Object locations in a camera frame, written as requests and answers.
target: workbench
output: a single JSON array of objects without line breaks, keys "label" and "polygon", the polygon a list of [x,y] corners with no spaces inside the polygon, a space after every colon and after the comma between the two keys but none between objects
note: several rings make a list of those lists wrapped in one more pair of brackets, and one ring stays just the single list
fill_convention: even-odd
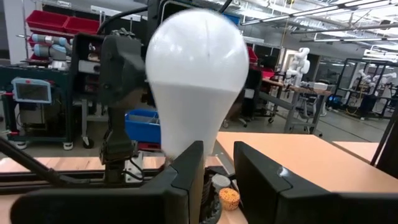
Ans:
[{"label": "workbench", "polygon": [[[100,170],[104,169],[98,157],[43,157],[36,158],[47,167],[55,170]],[[157,169],[164,164],[164,157],[144,157],[145,169]],[[206,159],[206,166],[222,166],[217,157],[210,156]],[[0,161],[0,172],[26,172],[17,162],[10,158]],[[1,224],[11,224],[9,210],[19,195],[0,196],[0,220]],[[247,221],[240,209],[234,211],[222,211],[219,224],[246,224]]]},{"label": "workbench", "polygon": [[217,141],[232,164],[234,142],[243,141],[330,192],[398,193],[398,179],[314,135],[219,132]]},{"label": "workbench", "polygon": [[[326,102],[326,99],[329,95],[331,95],[331,91],[328,90],[310,90],[308,88],[289,86],[287,90],[291,90],[294,92],[292,102],[289,103],[287,101],[281,100],[280,95],[282,93],[282,89],[284,88],[284,84],[281,82],[273,81],[267,78],[262,79],[263,82],[269,83],[273,86],[277,87],[277,95],[272,96],[271,94],[260,92],[259,97],[263,100],[271,102],[274,104],[274,108],[272,109],[271,118],[268,120],[269,123],[273,122],[273,117],[276,115],[278,106],[285,108],[289,111],[286,117],[286,123],[284,127],[284,133],[290,133],[293,130],[294,126],[302,126],[308,130],[309,134],[313,134],[318,126],[319,117],[321,115],[322,104]],[[316,112],[314,117],[312,118],[311,123],[295,121],[294,113],[297,107],[297,103],[299,102],[299,96],[301,93],[308,94],[316,94],[319,96],[317,100]]]},{"label": "workbench", "polygon": [[339,148],[351,154],[358,159],[370,164],[374,154],[376,153],[378,142],[346,142],[346,141],[333,141]]}]

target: small orange object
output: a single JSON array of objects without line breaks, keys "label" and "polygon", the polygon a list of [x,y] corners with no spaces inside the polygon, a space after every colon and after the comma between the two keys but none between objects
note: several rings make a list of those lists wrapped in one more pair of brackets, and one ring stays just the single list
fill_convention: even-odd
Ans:
[{"label": "small orange object", "polygon": [[239,200],[241,196],[237,191],[229,188],[224,188],[220,190],[218,195],[220,197],[223,209],[227,211],[232,211],[237,209],[237,207],[239,206]]}]

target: light bulb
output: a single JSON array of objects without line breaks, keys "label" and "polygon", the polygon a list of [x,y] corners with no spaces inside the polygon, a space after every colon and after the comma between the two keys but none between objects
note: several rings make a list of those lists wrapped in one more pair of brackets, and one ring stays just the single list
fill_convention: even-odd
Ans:
[{"label": "light bulb", "polygon": [[158,27],[148,45],[146,72],[167,158],[175,159],[194,141],[203,141],[204,156],[213,152],[248,70],[243,37],[221,14],[184,10]]}]

